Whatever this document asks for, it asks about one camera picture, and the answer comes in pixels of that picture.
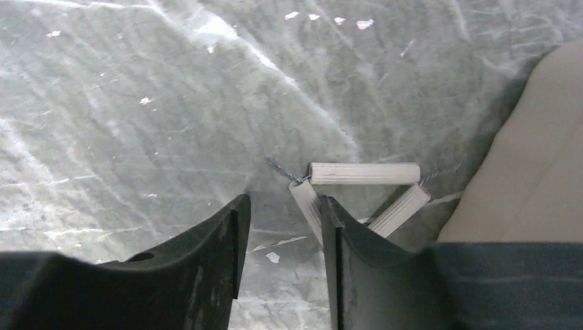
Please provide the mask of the white clay triangle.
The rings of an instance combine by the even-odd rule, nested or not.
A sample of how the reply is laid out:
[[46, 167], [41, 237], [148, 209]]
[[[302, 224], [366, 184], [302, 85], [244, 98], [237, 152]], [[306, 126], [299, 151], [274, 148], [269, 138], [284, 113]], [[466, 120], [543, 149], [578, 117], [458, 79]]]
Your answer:
[[321, 247], [324, 246], [322, 215], [314, 186], [407, 186], [407, 190], [401, 197], [379, 216], [371, 218], [368, 223], [369, 229], [386, 239], [430, 202], [431, 194], [424, 184], [436, 177], [454, 173], [461, 167], [460, 163], [456, 163], [449, 168], [422, 177], [420, 166], [414, 162], [383, 164], [312, 162], [308, 166], [307, 175], [298, 177], [274, 159], [268, 157], [266, 161], [278, 173], [290, 180], [288, 189]]

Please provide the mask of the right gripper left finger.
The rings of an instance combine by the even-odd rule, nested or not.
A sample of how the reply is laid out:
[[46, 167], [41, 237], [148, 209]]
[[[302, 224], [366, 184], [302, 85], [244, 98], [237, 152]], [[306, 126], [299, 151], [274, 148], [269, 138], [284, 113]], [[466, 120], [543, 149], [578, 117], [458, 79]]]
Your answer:
[[227, 329], [250, 220], [250, 198], [239, 195], [127, 261], [2, 252], [1, 328]]

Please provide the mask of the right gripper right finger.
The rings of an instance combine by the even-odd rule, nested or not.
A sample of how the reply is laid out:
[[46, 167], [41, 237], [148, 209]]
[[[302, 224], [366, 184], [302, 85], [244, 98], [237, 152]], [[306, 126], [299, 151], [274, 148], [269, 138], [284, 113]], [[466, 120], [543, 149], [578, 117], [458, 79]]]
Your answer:
[[434, 243], [407, 252], [320, 198], [334, 329], [581, 329], [579, 243]]

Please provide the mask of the beige plastic bin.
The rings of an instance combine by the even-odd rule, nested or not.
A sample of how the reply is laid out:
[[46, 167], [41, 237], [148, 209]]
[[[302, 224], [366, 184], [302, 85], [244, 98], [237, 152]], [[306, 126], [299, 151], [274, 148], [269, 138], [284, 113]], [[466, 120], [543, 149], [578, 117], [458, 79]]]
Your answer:
[[532, 71], [438, 239], [582, 241], [582, 42]]

